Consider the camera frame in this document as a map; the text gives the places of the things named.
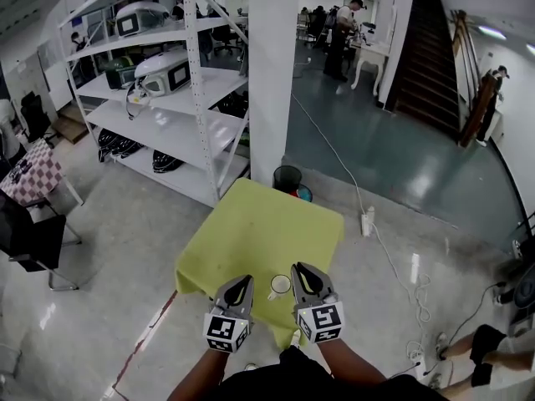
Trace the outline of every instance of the wooden stair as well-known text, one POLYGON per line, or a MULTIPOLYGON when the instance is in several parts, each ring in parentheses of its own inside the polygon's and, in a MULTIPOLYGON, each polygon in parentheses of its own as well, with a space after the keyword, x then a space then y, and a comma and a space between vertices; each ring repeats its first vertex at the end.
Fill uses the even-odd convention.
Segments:
POLYGON ((391 95, 387 107, 459 138, 455 59, 440 0, 413 0, 391 95))

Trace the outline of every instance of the fluorescent light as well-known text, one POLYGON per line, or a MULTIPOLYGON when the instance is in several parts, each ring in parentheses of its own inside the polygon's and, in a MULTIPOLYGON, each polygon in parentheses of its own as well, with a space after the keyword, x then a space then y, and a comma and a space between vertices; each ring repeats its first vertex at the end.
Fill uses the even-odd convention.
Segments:
POLYGON ((501 40, 507 40, 507 37, 505 37, 502 33, 500 33, 498 30, 495 30, 494 28, 483 27, 481 25, 478 28, 479 28, 479 31, 486 34, 487 36, 500 38, 501 40))

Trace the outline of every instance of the black shorts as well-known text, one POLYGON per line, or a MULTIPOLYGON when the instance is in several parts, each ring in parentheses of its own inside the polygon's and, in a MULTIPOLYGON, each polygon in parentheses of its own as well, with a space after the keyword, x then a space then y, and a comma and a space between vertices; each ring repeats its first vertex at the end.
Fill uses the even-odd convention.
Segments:
POLYGON ((471 345, 470 359, 476 365, 471 376, 471 386, 486 386, 491 382, 492 365, 482 364, 483 357, 489 352, 498 349, 500 342, 506 337, 490 325, 481 325, 474 334, 474 341, 471 345))

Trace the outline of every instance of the yellow-green tablecloth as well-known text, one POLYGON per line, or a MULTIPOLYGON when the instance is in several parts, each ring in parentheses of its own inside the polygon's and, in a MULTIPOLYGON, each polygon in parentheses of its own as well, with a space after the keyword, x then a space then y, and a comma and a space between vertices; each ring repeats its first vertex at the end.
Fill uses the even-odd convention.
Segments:
POLYGON ((214 297, 234 277, 254 276, 252 316, 265 322, 280 348, 297 329, 292 291, 270 302, 277 274, 305 261, 324 272, 344 236, 344 219, 334 212, 239 179, 208 216, 176 261, 178 292, 203 291, 214 297))

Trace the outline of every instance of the forearm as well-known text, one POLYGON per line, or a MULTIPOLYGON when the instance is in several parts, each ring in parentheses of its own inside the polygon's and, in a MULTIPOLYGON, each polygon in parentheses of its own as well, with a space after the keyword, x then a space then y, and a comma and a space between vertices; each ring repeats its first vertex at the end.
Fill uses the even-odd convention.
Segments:
POLYGON ((494 360, 495 365, 502 365, 515 371, 529 371, 532 369, 534 352, 498 353, 494 360))
POLYGON ((214 389, 225 373, 228 353, 207 350, 167 401, 197 401, 214 389))
POLYGON ((319 343, 318 347, 337 380, 367 386, 386 381, 377 368, 353 352, 343 340, 319 343))

